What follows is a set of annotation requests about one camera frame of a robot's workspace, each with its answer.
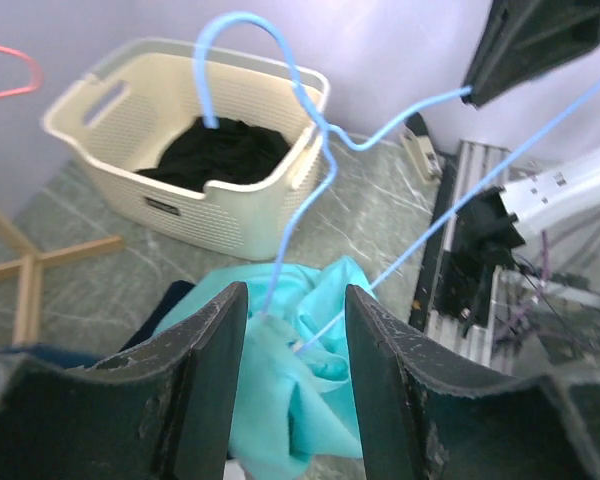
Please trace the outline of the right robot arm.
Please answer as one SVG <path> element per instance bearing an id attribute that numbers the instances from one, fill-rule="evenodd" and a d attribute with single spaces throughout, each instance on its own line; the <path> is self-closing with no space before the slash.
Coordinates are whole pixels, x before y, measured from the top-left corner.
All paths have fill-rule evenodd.
<path id="1" fill-rule="evenodd" d="M 600 46 L 600 1 L 495 1 L 466 81 L 481 107 Z M 454 254 L 491 264 L 600 205 L 600 147 L 519 181 L 487 185 L 457 213 Z"/>

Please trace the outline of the blue hanger of teal shirt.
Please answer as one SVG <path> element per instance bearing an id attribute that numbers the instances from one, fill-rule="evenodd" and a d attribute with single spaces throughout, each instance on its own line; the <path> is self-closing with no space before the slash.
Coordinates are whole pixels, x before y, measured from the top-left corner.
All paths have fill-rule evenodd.
<path id="1" fill-rule="evenodd" d="M 292 90 L 299 102 L 301 107 L 316 125 L 319 134 L 322 137 L 321 152 L 324 158 L 327 160 L 329 166 L 328 173 L 324 180 L 313 190 L 313 192 L 304 200 L 301 205 L 295 210 L 291 218 L 287 222 L 283 236 L 280 241 L 278 253 L 275 258 L 274 267 L 270 276 L 269 285 L 265 300 L 263 301 L 262 307 L 259 312 L 259 316 L 265 318 L 268 316 L 269 307 L 272 303 L 273 296 L 278 285 L 279 277 L 282 270 L 283 260 L 286 256 L 286 252 L 289 247 L 290 240 L 295 231 L 298 222 L 302 219 L 305 213 L 312 207 L 314 202 L 324 194 L 333 184 L 339 173 L 338 163 L 335 160 L 329 145 L 330 135 L 335 134 L 338 136 L 343 143 L 345 143 L 349 149 L 362 152 L 367 151 L 374 147 L 380 140 L 382 140 L 391 130 L 393 130 L 399 123 L 406 120 L 408 117 L 419 112 L 422 109 L 435 106 L 440 103 L 450 101 L 455 98 L 459 98 L 463 95 L 467 95 L 472 91 L 470 86 L 464 86 L 457 88 L 442 94 L 427 97 L 421 101 L 418 101 L 404 111 L 397 114 L 393 119 L 389 120 L 387 124 L 381 127 L 376 133 L 374 133 L 366 142 L 358 144 L 353 142 L 347 133 L 338 125 L 329 123 L 324 116 L 317 110 L 317 107 L 309 99 L 306 89 L 300 79 L 300 72 L 296 65 L 295 58 L 292 49 L 283 36 L 281 31 L 267 19 L 247 11 L 233 11 L 222 14 L 215 19 L 207 23 L 201 33 L 199 34 L 192 57 L 192 71 L 195 80 L 195 86 L 197 89 L 199 102 L 202 107 L 203 123 L 206 127 L 216 129 L 219 127 L 219 122 L 216 118 L 212 96 L 210 88 L 207 83 L 206 75 L 206 61 L 208 52 L 215 43 L 217 37 L 221 35 L 225 30 L 236 24 L 251 24 L 254 25 L 266 33 L 268 33 L 278 44 L 282 54 L 284 56 L 285 64 L 289 69 L 290 78 L 292 80 Z M 537 133 L 532 135 L 516 150 L 514 150 L 504 161 L 495 166 L 490 170 L 478 183 L 476 183 L 472 189 L 468 190 L 459 200 L 457 200 L 452 207 L 444 212 L 434 223 L 422 234 L 411 246 L 409 246 L 404 253 L 398 257 L 372 284 L 373 288 L 377 287 L 386 278 L 389 277 L 395 270 L 398 269 L 407 259 L 409 259 L 417 250 L 425 245 L 425 243 L 437 233 L 451 218 L 457 214 L 462 207 L 467 205 L 477 194 L 481 193 L 492 181 L 496 180 L 497 177 L 507 170 L 509 166 L 513 164 L 515 160 L 526 153 L 532 146 L 539 142 L 544 136 L 548 135 L 553 129 L 555 129 L 562 121 L 568 116 L 573 114 L 579 107 L 585 104 L 590 98 L 592 98 L 598 91 L 600 91 L 600 80 L 598 80 L 593 86 L 586 90 L 580 95 L 573 103 L 571 103 L 565 110 L 559 113 L 556 117 L 550 120 L 545 126 L 543 126 Z"/>

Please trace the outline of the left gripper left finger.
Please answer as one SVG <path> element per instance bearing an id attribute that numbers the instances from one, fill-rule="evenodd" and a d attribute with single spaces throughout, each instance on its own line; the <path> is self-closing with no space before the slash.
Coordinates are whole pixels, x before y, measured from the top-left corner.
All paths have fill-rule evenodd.
<path id="1" fill-rule="evenodd" d="M 0 355 L 0 479 L 219 479 L 245 284 L 90 368 Z"/>

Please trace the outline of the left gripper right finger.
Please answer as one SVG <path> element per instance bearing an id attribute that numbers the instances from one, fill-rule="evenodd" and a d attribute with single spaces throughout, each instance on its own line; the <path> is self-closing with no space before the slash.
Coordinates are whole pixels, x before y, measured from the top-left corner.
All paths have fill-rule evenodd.
<path id="1" fill-rule="evenodd" d="M 600 370 L 516 378 L 467 360 L 345 295 L 370 479 L 600 479 Z"/>

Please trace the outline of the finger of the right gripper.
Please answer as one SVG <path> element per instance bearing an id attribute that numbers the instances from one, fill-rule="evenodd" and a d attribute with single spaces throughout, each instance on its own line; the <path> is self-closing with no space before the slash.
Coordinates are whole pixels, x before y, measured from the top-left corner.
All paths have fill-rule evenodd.
<path id="1" fill-rule="evenodd" d="M 465 104 L 480 108 L 517 85 L 600 47 L 600 0 L 491 3 L 464 78 Z"/>

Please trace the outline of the teal t shirt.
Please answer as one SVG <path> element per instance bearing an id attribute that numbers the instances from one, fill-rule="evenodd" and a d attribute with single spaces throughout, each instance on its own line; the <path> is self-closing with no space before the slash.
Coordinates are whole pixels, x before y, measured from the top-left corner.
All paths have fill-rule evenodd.
<path id="1" fill-rule="evenodd" d="M 348 285 L 370 289 L 343 256 L 322 270 L 285 264 L 266 316 L 273 270 L 252 264 L 207 274 L 160 321 L 163 332 L 229 283 L 248 289 L 248 320 L 229 452 L 255 479 L 296 479 L 316 455 L 362 455 L 344 321 Z"/>

